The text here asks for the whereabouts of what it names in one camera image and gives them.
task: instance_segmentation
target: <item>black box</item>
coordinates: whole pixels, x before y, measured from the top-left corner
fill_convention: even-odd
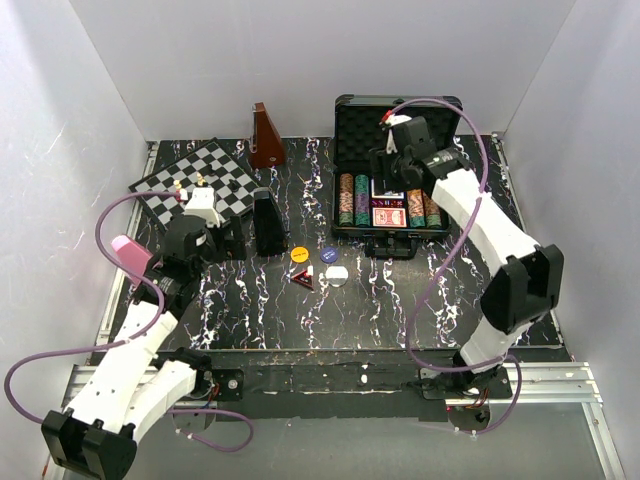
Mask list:
[[[442,238],[448,235],[451,228],[449,216],[444,211],[441,211],[441,228],[412,228],[409,225],[406,193],[404,198],[404,208],[407,212],[406,228],[374,227],[371,208],[369,208],[371,226],[355,226],[355,223],[354,226],[339,225],[340,176],[344,173],[350,173],[355,178],[356,175],[364,174],[369,177],[369,182],[371,182],[369,150],[383,148],[386,145],[386,136],[380,126],[382,117],[400,103],[414,98],[418,97],[341,95],[336,99],[331,228],[334,235],[339,237],[362,238],[365,242],[365,252],[370,256],[413,258],[419,240]],[[446,100],[462,109],[462,104],[456,97],[434,98]],[[453,137],[460,117],[450,109],[425,103],[411,105],[398,113],[410,117],[424,117],[438,150],[453,145]],[[371,197],[373,192],[370,183],[369,193]]]

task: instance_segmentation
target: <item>poker chip case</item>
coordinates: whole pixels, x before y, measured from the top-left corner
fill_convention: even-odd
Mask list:
[[[349,219],[355,213],[355,199],[353,188],[344,193],[345,176],[350,174],[354,179],[366,175],[371,182],[371,167],[369,164],[369,150],[382,148],[386,145],[386,134],[380,127],[383,115],[396,105],[417,97],[393,97],[393,96],[362,96],[341,95],[335,102],[335,140],[333,150],[333,163],[335,165],[333,175],[333,208],[332,208],[332,232],[338,237],[361,238],[365,243],[365,253],[369,256],[380,258],[413,258],[420,240],[437,239],[448,235],[450,231],[449,216],[440,211],[441,225],[439,227],[425,226],[413,227],[409,224],[409,196],[402,199],[402,208],[405,210],[406,227],[381,227],[374,226],[373,206],[369,205],[369,225],[363,225],[362,215],[359,215],[359,223]],[[460,100],[456,97],[437,97],[462,108]],[[459,116],[451,110],[432,104],[411,105],[403,109],[400,114],[410,117],[422,116],[427,120],[431,135],[434,137],[438,149],[453,145],[453,138],[458,127]],[[341,180],[342,180],[342,209],[346,200],[353,201],[351,214],[345,215],[341,211]],[[369,202],[380,202],[372,198],[373,191],[369,184]]]

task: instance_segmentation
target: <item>chessboard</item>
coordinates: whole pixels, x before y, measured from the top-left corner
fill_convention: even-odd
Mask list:
[[[216,139],[189,153],[175,163],[144,177],[129,187],[132,192],[174,191],[173,182],[191,193],[197,185],[197,174],[216,192],[216,210],[222,227],[233,215],[245,215],[253,209],[253,191],[260,187],[251,173],[224,151]],[[162,231],[174,215],[184,212],[176,198],[139,198],[145,212]]]

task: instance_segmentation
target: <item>blue poker chip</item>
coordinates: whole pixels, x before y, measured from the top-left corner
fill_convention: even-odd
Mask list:
[[[333,263],[338,259],[338,250],[333,247],[323,248],[320,252],[320,260],[324,263]]]

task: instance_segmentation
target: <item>marble tabletop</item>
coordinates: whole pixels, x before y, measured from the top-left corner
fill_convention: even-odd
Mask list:
[[[483,138],[490,155],[489,188],[506,214],[520,224],[506,165],[501,163],[491,137]],[[154,169],[174,162],[197,148],[200,141],[163,141]],[[245,140],[221,140],[229,154],[248,165]],[[331,234],[332,139],[284,140],[285,165],[255,171],[269,186],[280,206],[290,249],[309,249],[314,266],[315,290],[290,281],[303,270],[289,253],[270,258],[255,254],[253,224],[244,221],[246,261],[211,266],[202,276],[200,295],[188,308],[180,325],[161,350],[180,346],[213,349],[402,349],[407,315],[415,308],[430,276],[441,265],[460,234],[421,244],[413,260],[376,260],[364,255],[360,241],[337,239]],[[475,139],[456,137],[455,143],[474,168],[480,165]],[[142,215],[136,239],[149,250],[158,249],[157,228]],[[320,250],[336,247],[349,271],[343,287],[323,281],[326,266]],[[481,317],[480,297],[489,271],[477,249],[467,241],[440,279],[438,288],[421,307],[413,335],[421,348],[452,348],[464,343]],[[111,336],[121,325],[131,296],[128,284],[121,292]],[[534,325],[518,346],[557,346],[561,336],[550,316]]]

